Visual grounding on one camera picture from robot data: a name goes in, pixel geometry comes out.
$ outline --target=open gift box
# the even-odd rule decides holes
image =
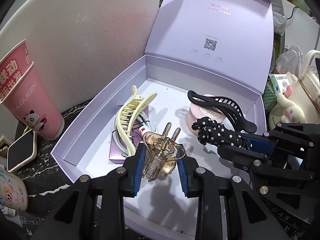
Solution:
[[[186,124],[188,90],[235,100],[246,119],[266,130],[262,103],[273,46],[271,0],[164,0],[145,55],[108,84],[79,114],[52,150],[75,182],[120,166],[109,160],[112,120],[131,96],[156,92],[149,119],[163,131],[167,122],[181,128],[176,140],[187,155],[217,176],[249,176],[203,146]],[[124,199],[126,225],[152,239],[194,239],[197,200],[185,198],[175,169],[165,180],[143,179],[134,199]]]

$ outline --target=black hair claw clip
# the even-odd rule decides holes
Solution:
[[[201,107],[218,108],[230,121],[236,132],[244,130],[247,133],[255,133],[257,126],[244,118],[240,106],[231,98],[227,97],[206,97],[196,92],[188,91],[188,98],[191,103]]]

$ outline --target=clear hair claw clip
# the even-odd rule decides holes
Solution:
[[[148,181],[155,180],[159,174],[164,177],[171,174],[177,164],[176,161],[186,155],[184,147],[175,142],[181,129],[177,128],[169,138],[167,136],[170,128],[171,123],[167,123],[162,135],[154,132],[146,132],[143,135],[147,156],[142,176],[146,176]]]

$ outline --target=qr code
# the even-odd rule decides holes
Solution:
[[[217,41],[205,39],[204,48],[210,50],[216,50]]]

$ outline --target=phone case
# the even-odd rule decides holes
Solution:
[[[12,145],[14,145],[17,141],[19,141],[23,136],[25,136],[26,134],[28,134],[29,132],[33,132],[33,152],[32,155],[30,157],[28,157],[27,159],[25,159],[23,162],[19,163],[17,166],[15,166],[14,168],[12,168],[11,170],[8,170],[8,172],[14,172],[18,169],[20,169],[21,167],[23,167],[24,165],[26,165],[27,163],[33,161],[36,156],[37,156],[37,133],[35,133],[33,130],[29,130],[28,132],[26,132],[25,134],[23,134],[18,140],[16,140]],[[8,158],[9,158],[9,153],[10,153],[10,147],[9,146],[8,149]]]

